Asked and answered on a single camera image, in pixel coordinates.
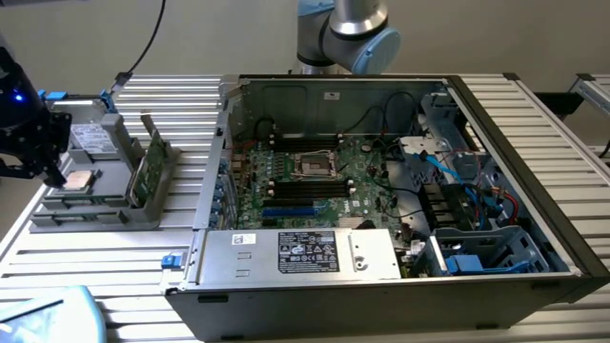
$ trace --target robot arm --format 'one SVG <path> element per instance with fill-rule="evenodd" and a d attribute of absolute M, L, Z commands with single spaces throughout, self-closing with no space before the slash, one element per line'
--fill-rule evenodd
<path fill-rule="evenodd" d="M 400 47 L 382 0 L 300 0 L 297 59 L 301 74 L 380 74 Z"/>
<path fill-rule="evenodd" d="M 21 165 L 8 166 L 0 159 L 0 177 L 32 179 L 60 187 L 59 155 L 68 148 L 72 116 L 50 113 L 21 66 L 0 47 L 0 153 L 12 155 Z"/>

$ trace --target red cable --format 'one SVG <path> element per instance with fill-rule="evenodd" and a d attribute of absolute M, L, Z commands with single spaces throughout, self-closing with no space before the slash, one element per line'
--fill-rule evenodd
<path fill-rule="evenodd" d="M 491 189 L 491 191 L 494 193 L 499 193 L 499 190 L 498 189 Z M 516 215 L 518 215 L 518 202 L 516 202 L 516 199 L 514 198 L 512 195 L 510 195 L 508 193 L 504 192 L 504 197 L 506 199 L 508 199 L 508 201 L 512 203 L 512 214 L 511 216 L 508 217 L 508 223 L 510 224 L 514 224 L 515 223 L 515 220 L 516 220 Z"/>

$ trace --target green circuit board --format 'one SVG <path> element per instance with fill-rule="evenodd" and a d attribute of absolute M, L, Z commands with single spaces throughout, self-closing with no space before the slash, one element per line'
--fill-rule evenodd
<path fill-rule="evenodd" d="M 136 207 L 143 207 L 145 202 L 155 196 L 165 167 L 165 158 L 165 143 L 159 132 L 155 131 L 148 151 L 129 181 L 128 196 Z"/>
<path fill-rule="evenodd" d="M 311 227 L 347 227 L 345 223 L 371 220 L 378 228 L 399 229 L 400 221 L 382 213 L 375 206 L 379 198 L 382 203 L 390 201 L 391 191 L 372 183 L 367 173 L 368 164 L 379 168 L 382 163 L 380 154 L 363 152 L 362 145 L 371 146 L 371 140 L 364 137 L 349 137 L 339 144 L 333 151 L 320 153 L 293 154 L 273 152 L 269 147 L 257 144 L 241 150 L 233 161 L 239 161 L 239 170 L 233 169 L 239 188 L 239 225 L 237 229 L 260 228 L 311 228 Z M 331 154 L 335 165 L 333 177 L 299 177 L 295 173 L 295 165 L 299 157 L 316 156 L 324 159 Z M 345 180 L 351 178 L 356 191 L 348 198 L 315 199 L 313 217 L 289 218 L 279 217 L 276 225 L 267 227 L 263 222 L 263 201 L 272 199 L 268 195 L 268 181 L 275 182 L 308 180 Z M 398 210 L 388 209 L 392 216 L 398 216 Z"/>

